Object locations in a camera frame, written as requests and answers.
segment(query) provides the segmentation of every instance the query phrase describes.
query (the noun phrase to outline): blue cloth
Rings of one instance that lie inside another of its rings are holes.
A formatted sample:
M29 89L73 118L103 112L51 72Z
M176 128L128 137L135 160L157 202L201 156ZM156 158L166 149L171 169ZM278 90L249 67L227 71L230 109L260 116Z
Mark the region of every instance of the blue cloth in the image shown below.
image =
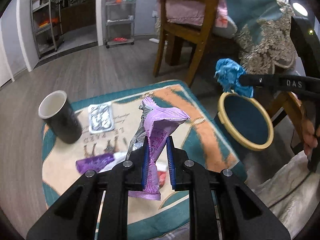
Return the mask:
M253 87L244 87L239 83L239 77L246 74L244 68L230 58L222 58L217 61L215 77L222 85L224 92L234 90L237 94L248 98L253 97Z
M279 20L282 16L276 0L226 0L228 16L235 22L238 31L247 24L254 45L261 40L261 25L259 19Z

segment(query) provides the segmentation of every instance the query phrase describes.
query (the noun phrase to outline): red object on floor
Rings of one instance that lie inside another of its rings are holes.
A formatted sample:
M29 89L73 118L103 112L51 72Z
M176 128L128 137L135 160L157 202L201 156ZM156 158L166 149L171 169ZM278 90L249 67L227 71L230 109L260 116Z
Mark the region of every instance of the red object on floor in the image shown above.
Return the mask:
M128 39L126 38L114 38L114 41L127 41Z

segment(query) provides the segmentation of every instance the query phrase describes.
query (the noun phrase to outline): finger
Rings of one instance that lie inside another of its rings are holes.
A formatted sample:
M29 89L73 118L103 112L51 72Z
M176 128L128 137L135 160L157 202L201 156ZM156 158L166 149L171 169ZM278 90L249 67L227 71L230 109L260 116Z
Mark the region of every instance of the finger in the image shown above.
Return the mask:
M318 140L311 134L304 133L303 134L303 140L311 148L316 148L318 146Z
M307 155L307 156L312 153L311 148L310 148L309 145L306 144L306 143L303 145L303 150L304 150L305 155Z
M312 135L315 134L315 128L313 127L313 123L309 119L304 118L302 120L301 126L302 126L303 133L309 133Z
M320 126L317 129L316 135L317 135L317 137L320 137Z

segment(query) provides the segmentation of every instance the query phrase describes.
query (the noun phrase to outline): orange item on shelf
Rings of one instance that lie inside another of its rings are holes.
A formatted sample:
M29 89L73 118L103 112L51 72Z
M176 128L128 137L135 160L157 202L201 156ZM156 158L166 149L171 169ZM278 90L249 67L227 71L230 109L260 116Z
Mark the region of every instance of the orange item on shelf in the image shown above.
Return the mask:
M44 20L42 23L39 24L39 28L42 28L42 27L46 26L49 23L50 23L49 19ZM59 17L52 18L52 23L58 24L59 23Z

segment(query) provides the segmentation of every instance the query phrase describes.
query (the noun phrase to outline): purple wrapper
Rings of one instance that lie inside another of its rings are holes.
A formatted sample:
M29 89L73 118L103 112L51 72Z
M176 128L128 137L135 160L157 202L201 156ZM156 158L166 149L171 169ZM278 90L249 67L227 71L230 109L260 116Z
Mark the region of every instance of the purple wrapper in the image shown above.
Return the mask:
M142 105L141 119L149 144L148 180L143 191L129 191L129 196L160 200L156 161L164 149L167 137L190 117L176 107L159 107L150 97L143 99Z
M98 156L78 160L76 161L76 167L80 174L84 174L87 170L99 172L114 160L115 158L112 153L104 153Z

